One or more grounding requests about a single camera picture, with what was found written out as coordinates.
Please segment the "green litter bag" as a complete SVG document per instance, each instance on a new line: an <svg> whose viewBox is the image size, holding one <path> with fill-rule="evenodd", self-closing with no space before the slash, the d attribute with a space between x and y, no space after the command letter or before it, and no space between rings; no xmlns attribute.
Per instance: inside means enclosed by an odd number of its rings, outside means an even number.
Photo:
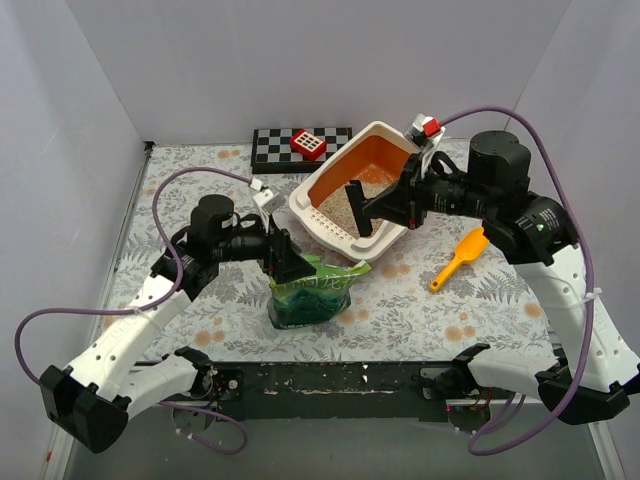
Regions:
<svg viewBox="0 0 640 480"><path fill-rule="evenodd" d="M350 288L372 270L365 261L353 266L334 266L317 255L303 258L315 269L311 276L277 284L270 281L269 319L280 330L302 328L327 322L351 305Z"/></svg>

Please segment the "black bag clip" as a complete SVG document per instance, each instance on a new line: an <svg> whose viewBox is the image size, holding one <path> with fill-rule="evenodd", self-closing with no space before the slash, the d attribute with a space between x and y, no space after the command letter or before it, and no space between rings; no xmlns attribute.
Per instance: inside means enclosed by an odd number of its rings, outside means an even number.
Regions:
<svg viewBox="0 0 640 480"><path fill-rule="evenodd" d="M359 180L351 180L345 187L345 192L352 209L353 217L360 237L368 238L373 233L371 219L364 214L367 201L362 184Z"/></svg>

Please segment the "yellow plastic scoop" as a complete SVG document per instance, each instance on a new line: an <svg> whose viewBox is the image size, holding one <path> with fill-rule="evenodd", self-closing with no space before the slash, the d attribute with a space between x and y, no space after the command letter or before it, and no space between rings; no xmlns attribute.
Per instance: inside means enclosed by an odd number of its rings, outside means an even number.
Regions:
<svg viewBox="0 0 640 480"><path fill-rule="evenodd" d="M449 264L429 284L431 292L438 292L451 276L462 266L477 260L489 245L483 227L470 231L456 246Z"/></svg>

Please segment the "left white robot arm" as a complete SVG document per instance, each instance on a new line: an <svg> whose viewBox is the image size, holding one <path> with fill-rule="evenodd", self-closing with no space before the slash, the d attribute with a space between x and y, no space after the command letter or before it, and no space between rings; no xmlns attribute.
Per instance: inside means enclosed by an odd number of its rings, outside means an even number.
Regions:
<svg viewBox="0 0 640 480"><path fill-rule="evenodd" d="M50 420L93 453L108 449L130 419L163 400L209 396L215 385L209 357L182 347L160 363L133 372L164 328L219 274L225 262L255 260L278 284L314 274L273 213L285 202L272 191L254 195L257 211L239 218L223 195L202 197L190 222L170 239L127 314L114 322L65 368L48 367L39 379Z"/></svg>

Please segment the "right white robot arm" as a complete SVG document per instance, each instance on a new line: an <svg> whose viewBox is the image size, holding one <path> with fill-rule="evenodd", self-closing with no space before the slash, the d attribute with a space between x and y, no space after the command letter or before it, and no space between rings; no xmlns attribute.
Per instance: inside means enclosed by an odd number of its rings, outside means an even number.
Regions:
<svg viewBox="0 0 640 480"><path fill-rule="evenodd" d="M451 368L426 386L469 398L498 388L554 409L577 372L587 310L592 308L585 370L559 418L580 425L617 416L639 391L639 358L601 299L587 292L583 250L566 210L530 191L530 151L509 132L485 131L471 139L465 171L442 151L429 163L423 161L426 155L410 155L394 184L353 202L359 231L368 232L374 219L414 230L431 212L481 220L485 237L533 291L562 348L559 358L531 359L478 344L458 354Z"/></svg>

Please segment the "white orange litter box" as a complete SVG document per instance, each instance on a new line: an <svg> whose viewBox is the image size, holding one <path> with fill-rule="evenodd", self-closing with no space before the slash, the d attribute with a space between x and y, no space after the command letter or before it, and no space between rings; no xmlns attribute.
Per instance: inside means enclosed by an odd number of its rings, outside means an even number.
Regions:
<svg viewBox="0 0 640 480"><path fill-rule="evenodd" d="M375 121L356 134L289 196L289 209L311 237L321 245L355 262L380 257L406 228L374 219L370 237L354 238L319 210L319 205L336 189L351 180L383 183L396 181L409 155L417 147L402 133Z"/></svg>

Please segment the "cat litter pile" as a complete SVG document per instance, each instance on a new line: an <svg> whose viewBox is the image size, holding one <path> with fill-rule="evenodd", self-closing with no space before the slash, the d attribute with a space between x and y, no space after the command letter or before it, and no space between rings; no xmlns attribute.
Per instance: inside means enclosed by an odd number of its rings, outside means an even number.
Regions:
<svg viewBox="0 0 640 480"><path fill-rule="evenodd" d="M383 192L390 183L361 182L366 198L372 198ZM356 220L345 191L345 185L336 189L318 207L318 210L334 224L354 238L360 238Z"/></svg>

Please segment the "floral tablecloth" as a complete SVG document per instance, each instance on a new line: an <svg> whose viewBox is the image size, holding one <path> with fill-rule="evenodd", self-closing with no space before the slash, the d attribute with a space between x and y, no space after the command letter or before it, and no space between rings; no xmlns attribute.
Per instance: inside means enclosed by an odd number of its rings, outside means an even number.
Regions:
<svg viewBox="0 0 640 480"><path fill-rule="evenodd" d="M242 178L251 148L173 145L152 149L128 214L129 229L108 304L123 308L159 257L158 229L175 233L208 193L253 204ZM351 287L351 305L332 320L298 329L272 326L268 280L253 262L226 263L218 278L144 352L157 361L183 346L215 361L449 360L483 342L547 358L553 334L535 295L495 248L461 267L438 292L429 282L453 257L474 221L434 215L403 235Z"/></svg>

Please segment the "black white checkerboard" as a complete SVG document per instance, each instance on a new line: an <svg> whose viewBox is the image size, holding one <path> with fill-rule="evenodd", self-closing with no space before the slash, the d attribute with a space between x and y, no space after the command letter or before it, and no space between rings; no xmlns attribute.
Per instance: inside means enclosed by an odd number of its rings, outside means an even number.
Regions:
<svg viewBox="0 0 640 480"><path fill-rule="evenodd" d="M290 146L290 138L306 130L327 143L316 160L308 160ZM251 168L254 174L313 173L353 136L351 127L260 128L253 132Z"/></svg>

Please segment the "red white grid block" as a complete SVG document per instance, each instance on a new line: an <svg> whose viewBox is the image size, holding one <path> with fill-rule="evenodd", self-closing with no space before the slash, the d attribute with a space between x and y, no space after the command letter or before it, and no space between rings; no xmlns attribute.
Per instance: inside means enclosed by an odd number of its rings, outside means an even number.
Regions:
<svg viewBox="0 0 640 480"><path fill-rule="evenodd" d="M290 138L289 145L293 152L300 154L307 161L316 161L327 150L325 140L305 129L297 131Z"/></svg>

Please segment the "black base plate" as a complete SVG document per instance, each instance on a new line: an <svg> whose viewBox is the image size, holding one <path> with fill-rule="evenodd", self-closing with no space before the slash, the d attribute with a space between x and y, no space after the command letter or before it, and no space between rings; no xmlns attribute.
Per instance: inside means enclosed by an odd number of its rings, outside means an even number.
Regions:
<svg viewBox="0 0 640 480"><path fill-rule="evenodd" d="M489 400L431 382L448 362L236 362L214 366L191 399L236 420L406 418L485 423Z"/></svg>

